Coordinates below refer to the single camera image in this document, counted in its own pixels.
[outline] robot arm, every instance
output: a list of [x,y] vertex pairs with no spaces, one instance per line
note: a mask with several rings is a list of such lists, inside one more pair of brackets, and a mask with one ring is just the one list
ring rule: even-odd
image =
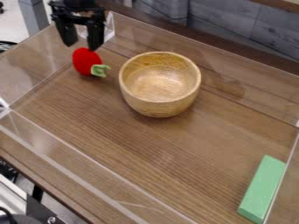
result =
[[[58,0],[51,1],[52,21],[60,33],[66,46],[79,41],[75,25],[88,28],[88,49],[95,51],[104,44],[106,35],[106,9],[98,7],[95,0]],[[91,17],[82,17],[76,13],[92,11]]]

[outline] wooden bowl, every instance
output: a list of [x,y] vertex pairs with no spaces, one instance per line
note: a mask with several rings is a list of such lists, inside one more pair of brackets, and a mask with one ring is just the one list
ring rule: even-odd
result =
[[146,116],[171,117],[192,105],[202,72],[180,54],[147,52],[123,65],[119,83],[132,109]]

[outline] bowl rim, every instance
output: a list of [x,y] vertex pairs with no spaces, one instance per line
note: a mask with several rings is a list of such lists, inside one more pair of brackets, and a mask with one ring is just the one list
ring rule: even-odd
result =
[[[136,97],[136,95],[131,92],[131,90],[127,88],[127,85],[126,85],[126,83],[124,83],[124,70],[126,70],[126,68],[127,68],[127,65],[135,60],[135,59],[138,59],[139,57],[143,57],[143,56],[146,56],[146,55],[148,55],[148,54],[156,54],[156,53],[164,53],[164,54],[171,54],[171,55],[174,55],[174,56],[176,56],[176,57],[179,57],[179,58],[182,58],[182,59],[184,59],[187,62],[190,62],[190,64],[191,64],[191,66],[194,67],[194,69],[195,69],[195,71],[196,71],[196,73],[198,73],[198,79],[196,79],[196,83],[195,83],[195,85],[194,85],[194,88],[188,91],[188,93],[187,94],[184,94],[183,96],[180,96],[180,97],[176,97],[176,98],[174,98],[174,99],[171,99],[170,101],[148,101],[148,100],[146,100],[146,99],[143,99],[143,98],[139,98],[139,97]],[[176,52],[146,52],[146,53],[140,53],[140,54],[138,54],[134,58],[131,58],[127,62],[126,62],[126,64],[122,66],[122,68],[120,68],[120,71],[119,71],[119,84],[120,84],[120,87],[126,90],[126,92],[134,97],[134,98],[136,98],[136,99],[139,99],[140,101],[143,101],[143,102],[154,102],[154,103],[167,103],[167,102],[178,102],[179,100],[182,100],[182,99],[184,99],[186,97],[188,97],[190,95],[192,95],[194,94],[194,92],[196,92],[198,90],[199,90],[199,87],[200,87],[200,84],[202,84],[202,70],[199,69],[199,67],[196,66],[196,64],[192,62],[192,60],[191,59],[188,59],[187,57],[184,57],[183,55],[180,55],[179,53],[176,53]]]

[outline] green sponge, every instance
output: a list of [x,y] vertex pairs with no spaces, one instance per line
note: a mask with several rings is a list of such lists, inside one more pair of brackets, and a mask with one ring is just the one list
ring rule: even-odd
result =
[[251,181],[246,196],[238,208],[238,213],[262,224],[267,209],[274,199],[277,188],[283,177],[286,164],[270,156],[265,156]]

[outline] toy strawberry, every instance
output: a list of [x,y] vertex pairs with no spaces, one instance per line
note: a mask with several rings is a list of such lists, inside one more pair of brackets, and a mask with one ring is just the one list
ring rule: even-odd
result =
[[72,64],[82,75],[107,77],[110,66],[103,65],[102,58],[88,48],[79,48],[72,54]]

